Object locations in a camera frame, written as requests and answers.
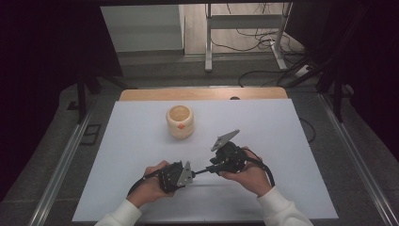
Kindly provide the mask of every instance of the wooden edge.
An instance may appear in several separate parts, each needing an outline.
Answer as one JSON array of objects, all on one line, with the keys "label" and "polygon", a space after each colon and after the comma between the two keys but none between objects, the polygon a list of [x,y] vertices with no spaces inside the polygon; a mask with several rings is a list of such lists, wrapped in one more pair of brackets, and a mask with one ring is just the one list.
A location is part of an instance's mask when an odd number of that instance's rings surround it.
[{"label": "wooden edge", "polygon": [[177,88],[177,89],[127,89],[120,101],[197,101],[197,100],[287,99],[283,88]]}]

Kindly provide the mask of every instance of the hand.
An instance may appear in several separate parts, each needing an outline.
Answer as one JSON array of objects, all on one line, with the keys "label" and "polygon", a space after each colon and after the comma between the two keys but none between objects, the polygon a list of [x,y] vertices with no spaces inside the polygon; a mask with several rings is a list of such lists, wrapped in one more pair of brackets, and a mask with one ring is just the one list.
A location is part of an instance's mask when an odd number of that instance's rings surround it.
[{"label": "hand", "polygon": [[[160,162],[155,167],[147,167],[144,175],[150,174],[156,170],[159,170],[165,166],[168,166],[167,161]],[[174,192],[165,193],[159,186],[159,180],[157,177],[149,178],[141,183],[126,199],[131,202],[135,207],[139,208],[141,205],[148,202],[155,202],[158,199],[164,197],[172,197]]]},{"label": "hand", "polygon": [[[248,157],[258,159],[255,154],[246,149],[248,149],[248,147],[243,148]],[[263,196],[272,189],[263,169],[248,161],[246,166],[239,173],[221,171],[219,174],[228,180],[240,183],[246,190],[255,193],[258,197]]]}]

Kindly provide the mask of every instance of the gray floor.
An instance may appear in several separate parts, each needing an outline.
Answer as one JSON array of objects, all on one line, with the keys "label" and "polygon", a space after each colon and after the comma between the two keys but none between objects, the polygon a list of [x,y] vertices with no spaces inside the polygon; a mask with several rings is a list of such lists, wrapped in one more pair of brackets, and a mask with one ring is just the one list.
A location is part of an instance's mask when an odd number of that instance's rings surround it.
[{"label": "gray floor", "polygon": [[[204,71],[201,57],[167,54],[123,54],[120,63],[124,77],[120,81],[131,87],[209,87],[237,86],[242,73],[253,70],[276,71],[277,64],[271,55],[218,56],[214,70]],[[245,86],[260,86],[275,80],[278,73],[257,73],[246,76]],[[100,136],[93,145],[79,145],[65,180],[45,225],[80,225],[71,223],[74,209],[79,202],[86,179],[101,143],[112,107],[122,89],[99,78],[103,90],[99,95],[87,94],[95,106],[89,124],[100,124]],[[327,190],[339,215],[339,219],[314,220],[314,225],[384,225],[368,190],[363,185],[347,150],[327,116],[319,94],[314,89],[317,78],[308,80],[294,89],[288,89],[289,98],[295,104],[299,117],[309,121],[316,130],[311,150],[325,180]],[[75,86],[64,90],[60,96],[58,111],[46,135],[24,172],[6,198],[0,203],[0,225],[26,225],[32,217],[41,195],[54,172],[56,163],[76,126],[77,111],[67,110],[77,101]],[[381,186],[395,213],[399,210],[399,164],[391,153],[343,99],[344,126],[356,143],[364,161]],[[307,137],[312,130],[303,124]],[[90,142],[91,136],[82,141]]]},{"label": "gray floor", "polygon": [[[254,15],[254,14],[278,14],[282,13],[282,3],[245,3],[245,4],[212,4],[212,15]],[[184,5],[184,53],[188,56],[205,54],[206,44],[206,16],[205,5]],[[259,40],[275,39],[275,34],[262,37],[261,34],[272,33],[276,29],[260,28],[260,29],[216,29],[212,30],[211,37],[215,43],[212,46],[214,54],[237,53],[236,50],[242,50],[242,53],[270,53],[271,49],[267,48],[269,42],[254,48],[259,44]],[[290,47],[295,51],[301,51],[302,45],[296,40],[285,36],[281,40],[283,49],[289,51]]]}]

